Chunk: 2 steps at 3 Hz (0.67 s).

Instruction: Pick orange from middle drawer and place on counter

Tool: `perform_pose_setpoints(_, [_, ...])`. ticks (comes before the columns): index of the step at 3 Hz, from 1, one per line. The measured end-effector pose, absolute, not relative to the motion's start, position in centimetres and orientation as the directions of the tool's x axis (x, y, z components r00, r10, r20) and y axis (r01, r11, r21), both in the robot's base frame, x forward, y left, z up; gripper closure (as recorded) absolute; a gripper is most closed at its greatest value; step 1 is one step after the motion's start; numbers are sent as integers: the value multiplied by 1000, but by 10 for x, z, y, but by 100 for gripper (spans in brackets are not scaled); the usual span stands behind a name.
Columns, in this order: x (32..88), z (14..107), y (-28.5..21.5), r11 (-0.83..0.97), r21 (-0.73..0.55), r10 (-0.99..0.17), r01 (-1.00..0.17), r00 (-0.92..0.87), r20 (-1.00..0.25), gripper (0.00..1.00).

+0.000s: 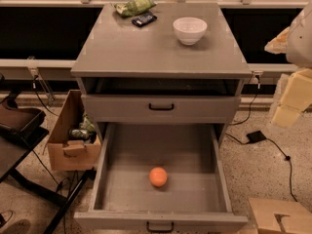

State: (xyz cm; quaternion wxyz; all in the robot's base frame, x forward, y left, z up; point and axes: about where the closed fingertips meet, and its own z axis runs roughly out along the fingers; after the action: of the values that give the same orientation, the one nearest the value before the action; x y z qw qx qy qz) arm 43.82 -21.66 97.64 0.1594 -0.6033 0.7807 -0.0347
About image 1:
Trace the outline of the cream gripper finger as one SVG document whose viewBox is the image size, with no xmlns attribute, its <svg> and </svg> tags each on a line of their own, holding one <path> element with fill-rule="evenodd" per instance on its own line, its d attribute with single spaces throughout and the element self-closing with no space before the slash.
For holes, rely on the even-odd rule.
<svg viewBox="0 0 312 234">
<path fill-rule="evenodd" d="M 311 104 L 312 70 L 300 69 L 288 78 L 271 123 L 280 128 L 289 128 Z"/>
<path fill-rule="evenodd" d="M 281 31 L 276 37 L 274 37 L 271 41 L 269 41 L 264 50 L 271 54 L 284 54 L 287 48 L 287 38 L 289 35 L 289 28 L 285 28 Z"/>
</svg>

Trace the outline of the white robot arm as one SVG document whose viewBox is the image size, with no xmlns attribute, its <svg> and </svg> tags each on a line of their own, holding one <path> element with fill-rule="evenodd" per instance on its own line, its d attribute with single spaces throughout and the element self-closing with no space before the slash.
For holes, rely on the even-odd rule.
<svg viewBox="0 0 312 234">
<path fill-rule="evenodd" d="M 287 61 L 298 67 L 288 78 L 271 119 L 273 126 L 286 129 L 312 104 L 312 4 L 306 5 L 264 50 L 285 54 Z"/>
</svg>

